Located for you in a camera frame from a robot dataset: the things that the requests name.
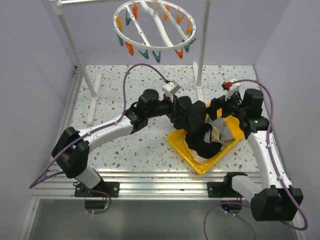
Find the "black pinstriped underwear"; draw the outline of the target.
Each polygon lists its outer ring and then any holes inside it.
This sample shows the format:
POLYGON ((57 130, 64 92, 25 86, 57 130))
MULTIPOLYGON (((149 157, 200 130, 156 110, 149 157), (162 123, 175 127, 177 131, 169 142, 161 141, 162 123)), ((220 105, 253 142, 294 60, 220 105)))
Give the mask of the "black pinstriped underwear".
POLYGON ((190 128, 185 131, 190 134, 198 132, 206 120, 206 104, 197 100, 192 103, 186 116, 188 117, 190 128))

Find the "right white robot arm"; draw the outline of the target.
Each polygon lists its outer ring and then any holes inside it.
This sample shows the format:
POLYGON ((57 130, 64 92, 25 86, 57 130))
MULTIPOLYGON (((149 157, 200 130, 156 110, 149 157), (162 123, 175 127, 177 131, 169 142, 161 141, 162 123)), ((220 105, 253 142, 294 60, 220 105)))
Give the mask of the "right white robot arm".
POLYGON ((293 187, 285 174, 278 156, 274 135, 269 129, 269 120, 262 116, 263 92, 246 89, 244 95, 235 91, 231 96, 223 95, 210 101, 206 113, 211 119, 218 115, 233 116, 249 143, 261 176, 261 184, 255 184, 240 172, 229 172, 224 177, 223 192, 227 196, 239 193, 250 203, 256 221, 292 221, 303 200, 302 190, 293 187))

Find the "beige underwear navy trim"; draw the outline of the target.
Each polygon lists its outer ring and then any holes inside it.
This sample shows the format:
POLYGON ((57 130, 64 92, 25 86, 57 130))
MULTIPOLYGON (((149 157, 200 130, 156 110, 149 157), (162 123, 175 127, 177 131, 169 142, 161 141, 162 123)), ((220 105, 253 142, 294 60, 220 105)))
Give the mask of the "beige underwear navy trim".
POLYGON ((210 142, 222 144, 220 136, 219 130, 213 126, 209 137, 210 142))

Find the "grey striped underwear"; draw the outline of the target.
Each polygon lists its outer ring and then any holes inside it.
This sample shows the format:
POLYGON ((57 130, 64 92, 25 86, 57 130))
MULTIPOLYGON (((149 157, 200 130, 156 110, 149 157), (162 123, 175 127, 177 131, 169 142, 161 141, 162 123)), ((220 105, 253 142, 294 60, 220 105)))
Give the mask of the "grey striped underwear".
POLYGON ((216 120, 211 120, 208 117, 205 120, 205 123, 210 124, 212 127, 215 127, 220 132, 220 140, 223 146, 228 146, 235 141, 235 137, 231 133, 231 130, 228 127, 228 123, 220 116, 216 120))

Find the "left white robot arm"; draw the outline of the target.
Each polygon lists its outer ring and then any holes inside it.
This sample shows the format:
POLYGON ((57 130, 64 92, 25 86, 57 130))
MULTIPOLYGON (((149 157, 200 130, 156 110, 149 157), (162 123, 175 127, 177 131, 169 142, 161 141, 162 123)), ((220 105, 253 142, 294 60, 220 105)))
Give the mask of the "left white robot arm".
POLYGON ((146 89, 138 101, 125 109, 117 119, 82 130, 66 128, 51 156, 69 179, 76 179, 86 186, 92 196, 99 196, 103 193, 104 184, 98 172, 88 165, 89 154, 116 138, 140 131, 151 118, 167 116, 171 123, 178 123, 187 116, 191 104, 188 96, 165 95, 160 100, 156 90, 146 89))

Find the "plain black underwear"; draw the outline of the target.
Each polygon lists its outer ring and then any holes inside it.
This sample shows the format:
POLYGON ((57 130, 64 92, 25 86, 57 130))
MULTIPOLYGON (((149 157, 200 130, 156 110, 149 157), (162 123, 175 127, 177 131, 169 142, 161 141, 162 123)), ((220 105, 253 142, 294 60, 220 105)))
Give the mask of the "plain black underwear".
POLYGON ((193 160, 204 164, 223 150, 223 144, 210 141, 212 126, 204 123, 196 133, 186 133, 184 144, 193 160))

